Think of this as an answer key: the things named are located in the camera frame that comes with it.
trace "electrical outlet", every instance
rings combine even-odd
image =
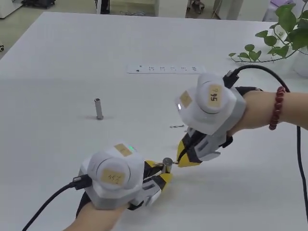
[[[201,74],[204,66],[198,65],[128,65],[130,74]]]

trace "metal cylinder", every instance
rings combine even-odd
[[[163,159],[163,170],[162,173],[171,173],[173,161],[171,158],[166,157]]]
[[[104,119],[104,116],[103,116],[103,113],[102,113],[101,100],[95,99],[94,103],[95,103],[95,109],[96,109],[96,119],[97,120]]]

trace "small metal part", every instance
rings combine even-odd
[[[177,126],[169,126],[169,128],[183,128],[184,125],[177,125]]]
[[[173,161],[171,158],[166,157],[163,159],[163,170],[162,173],[171,173]]]
[[[102,113],[102,106],[101,106],[101,100],[100,99],[95,99],[95,109],[96,109],[96,119],[97,120],[102,120],[104,119],[103,113]]]
[[[172,164],[173,165],[178,165],[179,162],[178,161],[173,161]],[[159,167],[159,166],[163,166],[164,164],[163,164],[163,162],[160,162],[160,163],[155,163],[154,165]]]

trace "beaded bracelet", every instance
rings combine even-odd
[[[269,125],[270,130],[275,130],[276,127],[277,127],[277,124],[279,122],[284,94],[285,94],[285,88],[279,87],[277,89],[277,93],[276,93],[273,115],[272,115],[272,117],[270,119],[270,123],[269,123],[270,124]]]

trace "white table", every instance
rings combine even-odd
[[[44,13],[0,61],[1,229],[21,230],[86,157],[118,139],[146,159],[175,158],[184,129],[169,128],[182,124],[173,99],[197,76],[129,75],[127,64],[204,64],[224,75],[236,68],[228,53],[241,51],[244,39],[257,42],[254,33],[269,25]],[[305,79],[286,81],[291,90],[307,91]],[[278,87],[259,71],[241,73],[238,85]],[[96,97],[103,121],[95,120]],[[308,174],[307,138],[303,132]],[[243,131],[234,139],[213,161],[174,167],[155,205],[126,212],[115,230],[307,230],[295,127]],[[29,230],[68,226],[81,194],[61,194]]]

